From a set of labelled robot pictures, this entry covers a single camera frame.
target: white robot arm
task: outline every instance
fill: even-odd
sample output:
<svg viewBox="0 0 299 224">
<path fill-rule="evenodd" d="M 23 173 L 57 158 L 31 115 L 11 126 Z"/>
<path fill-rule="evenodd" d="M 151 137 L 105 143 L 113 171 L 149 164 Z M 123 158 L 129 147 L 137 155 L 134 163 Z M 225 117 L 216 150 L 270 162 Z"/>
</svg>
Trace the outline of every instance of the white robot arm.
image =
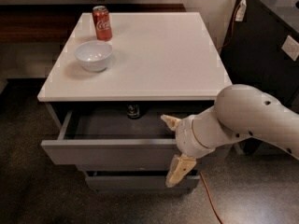
<svg viewBox="0 0 299 224">
<path fill-rule="evenodd" d="M 256 138 L 299 159 L 299 115 L 275 97 L 251 86 L 223 89 L 214 106 L 186 119 L 162 116 L 176 132 L 182 155 L 172 160 L 166 185 L 174 187 L 196 164 L 196 159 L 216 147 Z"/>
</svg>

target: concrete floor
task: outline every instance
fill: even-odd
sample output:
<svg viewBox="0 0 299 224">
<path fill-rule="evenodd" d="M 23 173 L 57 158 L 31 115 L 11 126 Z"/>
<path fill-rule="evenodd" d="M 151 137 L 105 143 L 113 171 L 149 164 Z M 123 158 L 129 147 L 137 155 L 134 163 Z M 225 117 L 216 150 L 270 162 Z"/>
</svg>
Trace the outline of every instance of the concrete floor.
<svg viewBox="0 0 299 224">
<path fill-rule="evenodd" d="M 58 129 L 36 96 L 40 80 L 10 81 L 0 96 L 0 223 L 219 223 L 200 181 L 191 194 L 95 194 L 74 166 L 40 143 Z M 203 170 L 224 223 L 299 223 L 299 161 L 242 156 Z"/>
</svg>

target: wall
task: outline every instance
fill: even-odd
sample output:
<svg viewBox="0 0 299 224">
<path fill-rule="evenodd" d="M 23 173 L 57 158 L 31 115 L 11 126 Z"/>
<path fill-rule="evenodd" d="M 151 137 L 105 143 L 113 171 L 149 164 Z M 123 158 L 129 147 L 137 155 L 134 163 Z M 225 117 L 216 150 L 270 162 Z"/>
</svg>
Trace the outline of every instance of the wall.
<svg viewBox="0 0 299 224">
<path fill-rule="evenodd" d="M 0 4 L 71 3 L 182 3 L 198 11 L 216 47 L 223 43 L 235 0 L 0 0 Z M 2 77 L 46 77 L 60 44 L 0 44 L 0 90 Z"/>
</svg>

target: red soda can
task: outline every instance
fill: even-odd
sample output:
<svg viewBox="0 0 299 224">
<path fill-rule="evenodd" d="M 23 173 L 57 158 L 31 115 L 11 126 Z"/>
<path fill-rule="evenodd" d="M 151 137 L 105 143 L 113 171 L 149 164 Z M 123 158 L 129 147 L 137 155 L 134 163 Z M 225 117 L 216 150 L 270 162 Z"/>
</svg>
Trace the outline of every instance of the red soda can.
<svg viewBox="0 0 299 224">
<path fill-rule="evenodd" d="M 93 22 L 96 37 L 99 40 L 108 41 L 112 38 L 109 12 L 105 6 L 97 6 L 93 8 Z"/>
</svg>

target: brown wooden shelf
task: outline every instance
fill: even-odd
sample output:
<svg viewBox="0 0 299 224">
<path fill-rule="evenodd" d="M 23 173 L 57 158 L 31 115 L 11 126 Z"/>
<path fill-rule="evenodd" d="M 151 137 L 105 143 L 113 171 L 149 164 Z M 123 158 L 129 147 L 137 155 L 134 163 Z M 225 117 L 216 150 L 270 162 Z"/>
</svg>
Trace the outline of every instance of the brown wooden shelf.
<svg viewBox="0 0 299 224">
<path fill-rule="evenodd" d="M 184 12 L 177 5 L 106 5 L 110 12 Z M 0 42 L 65 42 L 94 5 L 0 6 Z"/>
</svg>

